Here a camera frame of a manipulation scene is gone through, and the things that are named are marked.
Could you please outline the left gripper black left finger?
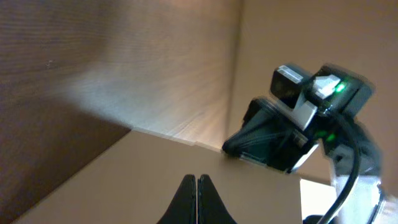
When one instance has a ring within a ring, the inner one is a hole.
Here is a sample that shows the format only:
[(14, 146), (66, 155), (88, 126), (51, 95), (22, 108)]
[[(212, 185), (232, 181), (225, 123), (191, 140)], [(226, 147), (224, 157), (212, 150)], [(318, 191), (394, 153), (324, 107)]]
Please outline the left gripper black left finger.
[(187, 174), (157, 224), (196, 224), (196, 206), (196, 178), (192, 174)]

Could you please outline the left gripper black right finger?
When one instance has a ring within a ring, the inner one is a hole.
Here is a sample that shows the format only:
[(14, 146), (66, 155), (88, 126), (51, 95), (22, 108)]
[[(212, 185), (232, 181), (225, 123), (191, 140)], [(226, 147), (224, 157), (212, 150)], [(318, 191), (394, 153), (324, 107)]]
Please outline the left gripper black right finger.
[(198, 223), (237, 224), (226, 209), (216, 187), (207, 174), (198, 180)]

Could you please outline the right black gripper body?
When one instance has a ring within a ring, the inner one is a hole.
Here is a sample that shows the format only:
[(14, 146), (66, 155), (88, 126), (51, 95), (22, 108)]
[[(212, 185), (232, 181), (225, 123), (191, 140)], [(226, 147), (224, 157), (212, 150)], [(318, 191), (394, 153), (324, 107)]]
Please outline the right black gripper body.
[(300, 130), (266, 98), (251, 100), (241, 129), (222, 145), (224, 153), (271, 167), (283, 173), (297, 171), (319, 142)]

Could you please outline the brown cardboard box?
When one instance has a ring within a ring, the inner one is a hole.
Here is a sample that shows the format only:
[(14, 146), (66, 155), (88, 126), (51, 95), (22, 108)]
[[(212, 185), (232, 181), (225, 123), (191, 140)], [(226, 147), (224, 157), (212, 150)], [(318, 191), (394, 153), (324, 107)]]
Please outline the brown cardboard box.
[(19, 223), (301, 223), (300, 179), (200, 144), (133, 131)]

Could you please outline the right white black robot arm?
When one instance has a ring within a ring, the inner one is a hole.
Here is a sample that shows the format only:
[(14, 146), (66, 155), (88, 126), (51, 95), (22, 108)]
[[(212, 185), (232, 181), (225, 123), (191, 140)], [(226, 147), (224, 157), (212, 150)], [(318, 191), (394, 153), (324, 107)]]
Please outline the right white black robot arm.
[(324, 214), (303, 222), (396, 223), (397, 197), (381, 185), (381, 150), (356, 120), (373, 91), (364, 77), (331, 63), (315, 73), (285, 63), (273, 71), (271, 97), (251, 100), (222, 150), (291, 174), (321, 147), (337, 197)]

